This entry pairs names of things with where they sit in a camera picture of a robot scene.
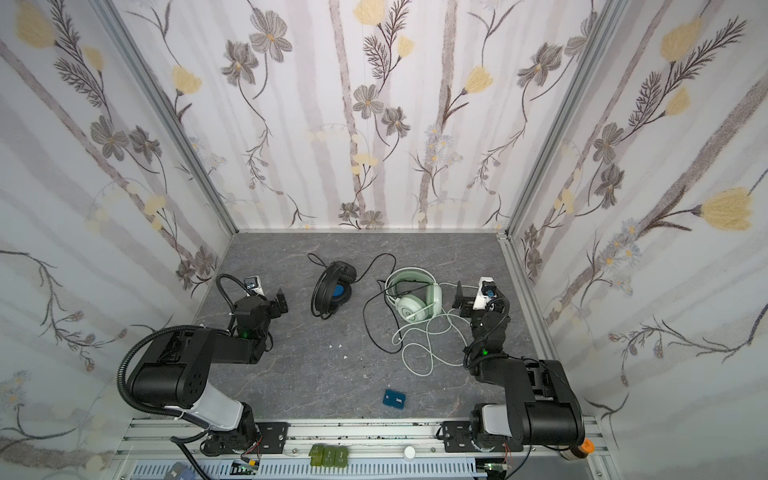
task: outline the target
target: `floral wallpaper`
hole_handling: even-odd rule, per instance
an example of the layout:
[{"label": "floral wallpaper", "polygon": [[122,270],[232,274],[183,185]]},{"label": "floral wallpaper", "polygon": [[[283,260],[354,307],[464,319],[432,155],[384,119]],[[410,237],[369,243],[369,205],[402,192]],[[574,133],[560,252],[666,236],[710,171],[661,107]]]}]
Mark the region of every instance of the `floral wallpaper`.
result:
[{"label": "floral wallpaper", "polygon": [[603,2],[118,0],[242,229],[496,229]]},{"label": "floral wallpaper", "polygon": [[514,232],[627,479],[764,476],[767,19],[631,2]]},{"label": "floral wallpaper", "polygon": [[0,470],[101,478],[118,363],[194,318],[229,234],[87,3],[0,12]]}]

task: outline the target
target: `green headphones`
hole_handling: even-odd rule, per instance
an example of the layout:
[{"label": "green headphones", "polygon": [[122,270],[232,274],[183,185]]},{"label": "green headphones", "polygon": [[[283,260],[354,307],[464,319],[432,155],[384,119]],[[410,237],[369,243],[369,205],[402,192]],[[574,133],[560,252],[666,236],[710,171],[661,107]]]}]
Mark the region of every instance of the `green headphones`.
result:
[{"label": "green headphones", "polygon": [[[400,282],[427,283],[424,287],[426,301],[412,293],[397,296],[397,284]],[[435,276],[423,268],[407,266],[392,272],[384,284],[386,300],[395,307],[397,313],[406,322],[421,322],[442,313],[442,289]]]}]

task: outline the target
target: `table surface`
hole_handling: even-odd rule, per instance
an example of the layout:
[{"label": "table surface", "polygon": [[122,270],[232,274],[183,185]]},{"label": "table surface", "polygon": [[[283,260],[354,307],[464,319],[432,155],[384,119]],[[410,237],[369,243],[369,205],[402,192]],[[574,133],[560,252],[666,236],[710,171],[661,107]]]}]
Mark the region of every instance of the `table surface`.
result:
[{"label": "table surface", "polygon": [[[491,233],[239,233],[218,273],[241,279],[259,275],[270,299],[282,287],[290,311],[272,321],[274,348],[256,365],[213,365],[209,381],[229,397],[251,405],[257,419],[452,418],[469,416],[476,403],[504,402],[501,387],[477,382],[462,367],[435,361],[430,376],[416,376],[404,367],[400,353],[388,355],[372,344],[362,323],[362,308],[379,292],[376,279],[385,279],[392,269],[389,257],[376,261],[335,315],[327,320],[312,316],[310,297],[323,268],[307,259],[310,252],[326,263],[351,263],[358,274],[376,255],[390,252],[397,257],[398,268],[424,268],[439,282],[477,285],[480,276],[492,276],[511,300],[505,351],[535,358],[501,247]],[[233,283],[223,284],[233,301],[242,297]],[[465,289],[465,295],[471,292],[474,289]],[[447,310],[455,287],[443,286],[442,295]],[[382,296],[368,305],[366,319],[379,345],[396,349],[390,342],[395,321]],[[228,320],[229,308],[213,286],[195,323],[225,328]],[[471,342],[469,327],[460,319],[454,323]],[[431,322],[429,329],[446,327],[443,317]],[[464,343],[455,330],[430,338],[434,354],[461,363]],[[411,332],[405,343],[409,342],[426,344],[425,334]],[[425,350],[409,347],[405,358],[416,372],[429,371]],[[403,410],[382,404],[387,389],[407,395]]]}]

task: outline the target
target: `orange cap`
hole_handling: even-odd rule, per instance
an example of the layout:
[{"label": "orange cap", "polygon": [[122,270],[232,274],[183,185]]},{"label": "orange cap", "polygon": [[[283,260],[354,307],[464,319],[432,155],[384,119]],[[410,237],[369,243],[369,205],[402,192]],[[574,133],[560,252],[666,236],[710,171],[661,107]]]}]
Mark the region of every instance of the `orange cap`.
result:
[{"label": "orange cap", "polygon": [[578,449],[587,454],[592,453],[594,452],[594,443],[590,439],[584,439],[584,443]]}]

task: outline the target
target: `white bottle cap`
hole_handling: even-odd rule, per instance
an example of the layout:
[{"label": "white bottle cap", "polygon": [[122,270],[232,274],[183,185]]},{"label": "white bottle cap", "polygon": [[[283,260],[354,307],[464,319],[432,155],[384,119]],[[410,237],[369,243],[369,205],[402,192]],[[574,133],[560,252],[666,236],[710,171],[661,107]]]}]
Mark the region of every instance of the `white bottle cap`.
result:
[{"label": "white bottle cap", "polygon": [[406,449],[402,451],[402,457],[405,460],[413,460],[416,457],[416,449],[410,445],[407,446]]}]

